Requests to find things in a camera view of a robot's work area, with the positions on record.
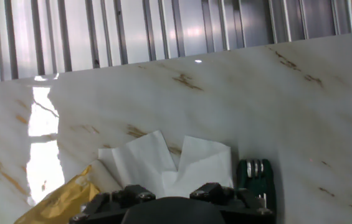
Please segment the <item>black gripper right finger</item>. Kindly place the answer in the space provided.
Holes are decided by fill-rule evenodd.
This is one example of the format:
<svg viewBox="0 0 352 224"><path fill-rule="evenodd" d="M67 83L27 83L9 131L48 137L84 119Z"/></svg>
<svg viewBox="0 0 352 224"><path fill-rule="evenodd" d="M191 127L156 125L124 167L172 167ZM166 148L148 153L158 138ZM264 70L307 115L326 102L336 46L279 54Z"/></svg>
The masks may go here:
<svg viewBox="0 0 352 224"><path fill-rule="evenodd" d="M247 188L210 182L191 192L189 198L213 204L226 223L275 224L275 209L267 193L256 195Z"/></svg>

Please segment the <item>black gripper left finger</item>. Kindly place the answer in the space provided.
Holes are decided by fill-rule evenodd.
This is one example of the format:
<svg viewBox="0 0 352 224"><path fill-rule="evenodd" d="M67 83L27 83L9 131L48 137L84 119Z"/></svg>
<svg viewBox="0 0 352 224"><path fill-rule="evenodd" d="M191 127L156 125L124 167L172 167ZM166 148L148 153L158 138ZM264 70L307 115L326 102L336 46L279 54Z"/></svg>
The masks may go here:
<svg viewBox="0 0 352 224"><path fill-rule="evenodd" d="M69 219L70 224L117 224L129 208L156 199L140 185L127 185L121 190L99 193L82 206L82 211Z"/></svg>

